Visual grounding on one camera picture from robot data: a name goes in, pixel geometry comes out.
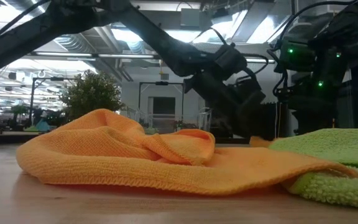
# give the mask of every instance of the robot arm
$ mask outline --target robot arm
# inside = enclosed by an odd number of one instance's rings
[[[0,69],[60,35],[116,21],[148,43],[176,75],[192,75],[185,80],[185,90],[194,89],[227,118],[234,133],[247,135],[247,117],[265,95],[241,53],[234,45],[224,44],[210,54],[180,42],[149,21],[129,0],[52,0],[44,14],[0,35]],[[223,83],[242,70],[249,78],[240,85]]]
[[[353,55],[351,47],[357,42],[358,1],[336,15],[314,39],[283,40],[281,69],[311,72],[289,89],[280,90],[278,96],[296,110],[299,134],[332,126],[337,93]]]

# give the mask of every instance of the terry cloth towel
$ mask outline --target terry cloth towel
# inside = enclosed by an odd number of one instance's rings
[[[354,167],[358,171],[358,129],[322,129],[274,142],[253,137],[251,145],[268,147],[277,152],[292,151],[328,159]],[[358,179],[310,172],[302,175],[288,189],[307,199],[358,207]]]
[[[17,163],[46,184],[151,187],[204,195],[261,188],[319,170],[357,177],[346,166],[263,147],[217,148],[212,134],[185,129],[148,136],[143,127],[96,110],[17,150]]]

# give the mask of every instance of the desk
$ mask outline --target desk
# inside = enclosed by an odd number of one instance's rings
[[[358,223],[358,209],[310,202],[280,187],[231,197],[41,184],[0,146],[0,223]]]

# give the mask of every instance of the orange towel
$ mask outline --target orange towel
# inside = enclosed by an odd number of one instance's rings
[[[23,170],[46,184],[105,184],[227,195],[281,183],[312,170],[347,167],[263,147],[215,149],[212,134],[147,136],[135,121],[96,110],[17,150]]]

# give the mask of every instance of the green plant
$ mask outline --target green plant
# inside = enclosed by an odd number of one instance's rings
[[[69,86],[60,99],[67,105],[70,119],[76,119],[96,109],[121,109],[124,104],[120,96],[121,91],[110,74],[88,70],[77,76],[74,85]]]
[[[63,110],[49,111],[46,122],[51,126],[60,127],[65,123],[65,117],[62,116]]]
[[[183,121],[175,121],[173,123],[173,128],[175,131],[178,131],[178,129],[198,129],[197,125],[195,124],[191,124],[191,123],[186,123]]]
[[[19,115],[19,122],[22,121],[23,114],[29,114],[29,109],[26,105],[15,105],[11,109],[13,113],[13,122],[17,122],[17,116]]]
[[[157,128],[145,128],[144,133],[145,134],[157,134],[158,129]]]

